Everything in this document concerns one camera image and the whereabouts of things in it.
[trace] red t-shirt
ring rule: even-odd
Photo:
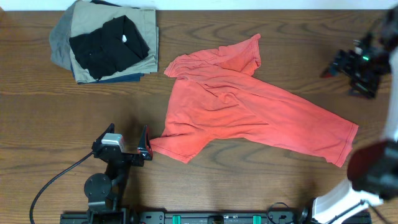
[[[165,74],[177,80],[165,130],[150,141],[154,151],[188,163],[213,139],[246,138],[343,165],[358,125],[253,78],[261,65],[258,39],[170,63]]]

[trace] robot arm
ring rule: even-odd
[[[398,141],[398,49],[390,56],[392,86],[389,111],[384,128],[383,139]]]
[[[344,179],[326,195],[317,197],[312,206],[312,218],[318,223],[340,224],[358,212],[382,205],[383,199],[366,191],[355,191],[350,180]]]

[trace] t-shirt sleeve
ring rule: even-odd
[[[152,150],[183,163],[188,163],[209,142],[208,134],[191,124],[167,123],[160,138],[150,140]]]
[[[253,75],[254,71],[261,66],[258,45],[260,37],[260,34],[256,34],[238,44],[181,55],[170,63],[164,73],[169,77],[177,77],[198,68],[222,68]]]

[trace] folded clothes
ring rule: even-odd
[[[69,39],[80,66],[95,80],[121,72],[148,56],[148,46],[126,16],[105,22],[102,28]]]
[[[116,72],[110,76],[103,77],[101,80],[122,77],[132,73],[157,72],[157,46],[159,38],[154,9],[133,9],[129,7],[105,6],[79,1],[75,5],[73,13],[71,37],[76,37],[81,34],[89,34],[102,27],[105,22],[120,16],[126,16],[135,23],[138,32],[141,34],[149,48],[148,56],[144,60],[135,63],[127,69],[121,72]],[[96,83],[96,80],[77,62],[72,50],[70,51],[70,58],[75,80],[78,83]]]
[[[115,4],[108,3],[102,0],[92,0],[93,4],[104,4],[108,6],[118,6]],[[71,70],[73,77],[75,78],[75,73],[72,69],[72,62],[70,59],[70,44],[69,38],[71,35],[71,26],[72,26],[72,18],[75,9],[74,2],[68,9],[63,13],[62,17],[60,18],[58,24],[51,30],[49,42],[51,46],[51,61],[67,70]],[[79,82],[82,83],[115,83],[115,82],[139,82],[140,77],[142,77],[143,73],[132,73],[126,74],[124,76],[119,77],[110,77],[106,80],[93,80],[92,82]]]
[[[67,70],[72,70],[70,61],[70,27],[72,26],[74,2],[63,13],[58,24],[51,30],[49,41],[51,46],[51,61]]]
[[[253,78],[258,39],[170,63],[165,74],[177,79],[164,132],[150,141],[154,151],[187,163],[213,139],[246,138],[343,165],[358,125]]]

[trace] wood grain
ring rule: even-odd
[[[2,9],[2,7],[0,6],[0,22],[1,22],[1,18],[2,18],[2,15],[4,14],[4,10]]]
[[[36,193],[90,151],[109,125],[134,150],[142,126],[164,129],[174,79],[163,75],[177,56],[235,44],[260,33],[262,67],[255,77],[359,124],[354,150],[376,141],[384,126],[390,77],[379,96],[347,96],[344,76],[319,74],[340,48],[352,48],[382,11],[160,11],[159,73],[139,83],[77,85],[50,61],[49,33],[62,12],[7,12],[0,23],[0,223],[28,223]],[[325,194],[346,175],[322,158],[243,139],[212,141],[188,165],[155,153],[134,168],[124,198],[132,207],[265,210],[292,207]],[[85,180],[105,163],[89,158],[41,196],[36,223],[59,223],[64,211],[85,211]],[[380,207],[398,222],[397,201]],[[373,214],[375,223],[378,218]]]

